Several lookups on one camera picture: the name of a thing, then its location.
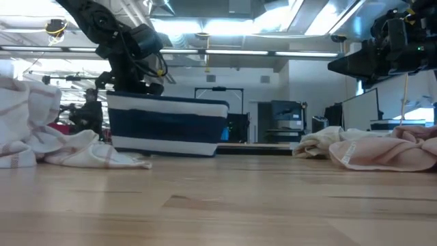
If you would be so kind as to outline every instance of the desk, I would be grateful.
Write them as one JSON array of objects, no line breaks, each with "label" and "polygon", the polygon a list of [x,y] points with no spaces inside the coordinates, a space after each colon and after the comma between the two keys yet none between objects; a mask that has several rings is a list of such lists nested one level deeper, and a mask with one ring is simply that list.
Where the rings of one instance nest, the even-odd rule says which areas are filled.
[{"label": "desk", "polygon": [[301,129],[269,129],[267,139],[274,143],[299,143],[305,132]]},{"label": "desk", "polygon": [[435,246],[436,174],[288,156],[0,170],[1,246]]}]

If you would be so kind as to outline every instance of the robotic arm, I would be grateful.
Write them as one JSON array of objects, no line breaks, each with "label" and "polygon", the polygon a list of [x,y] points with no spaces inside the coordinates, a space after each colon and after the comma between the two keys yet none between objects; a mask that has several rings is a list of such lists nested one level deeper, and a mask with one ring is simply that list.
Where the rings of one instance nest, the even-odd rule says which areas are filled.
[{"label": "robotic arm", "polygon": [[363,80],[365,88],[406,72],[437,69],[437,0],[388,11],[375,20],[371,34],[360,51],[332,61],[328,69]]},{"label": "robotic arm", "polygon": [[[103,5],[91,0],[56,0],[75,19],[83,33],[98,44],[97,55],[108,59],[112,67],[104,77],[107,83],[114,82],[114,90],[139,94],[160,94],[141,82],[145,75],[163,77],[167,74],[160,50],[163,44],[158,34],[145,24],[134,29],[119,22]],[[155,54],[160,61],[160,70],[152,70],[144,58]],[[97,87],[104,89],[102,81]]]}]

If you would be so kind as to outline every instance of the window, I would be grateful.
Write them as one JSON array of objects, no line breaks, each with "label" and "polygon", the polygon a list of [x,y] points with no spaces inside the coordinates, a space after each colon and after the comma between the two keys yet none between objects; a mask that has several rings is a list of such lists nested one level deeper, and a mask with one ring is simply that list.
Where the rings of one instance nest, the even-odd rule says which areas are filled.
[{"label": "window", "polygon": [[[401,116],[397,116],[394,120],[400,120]],[[405,120],[426,120],[426,122],[434,123],[434,109],[420,108],[405,114]]]},{"label": "window", "polygon": [[363,90],[363,82],[361,80],[358,81],[358,84],[356,85],[356,93],[355,96],[360,96],[364,94]]}]

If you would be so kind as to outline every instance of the person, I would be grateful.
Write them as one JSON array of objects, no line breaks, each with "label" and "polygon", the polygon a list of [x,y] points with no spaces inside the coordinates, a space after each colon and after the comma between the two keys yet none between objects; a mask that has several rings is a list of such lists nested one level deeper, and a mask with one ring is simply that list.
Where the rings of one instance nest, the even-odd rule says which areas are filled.
[{"label": "person", "polygon": [[80,133],[84,130],[93,130],[93,132],[99,135],[100,140],[102,140],[103,110],[102,102],[97,101],[97,98],[98,90],[92,88],[87,89],[85,91],[86,103],[80,109],[71,108],[70,120],[76,125],[75,133]]}]

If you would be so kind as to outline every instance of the red object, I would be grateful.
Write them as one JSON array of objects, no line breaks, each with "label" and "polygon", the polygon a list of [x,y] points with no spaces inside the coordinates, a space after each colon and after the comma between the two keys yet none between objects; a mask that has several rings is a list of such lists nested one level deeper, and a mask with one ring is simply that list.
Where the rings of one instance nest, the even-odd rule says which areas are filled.
[{"label": "red object", "polygon": [[70,134],[70,127],[69,126],[58,125],[56,123],[50,123],[48,126],[60,131],[64,135]]}]

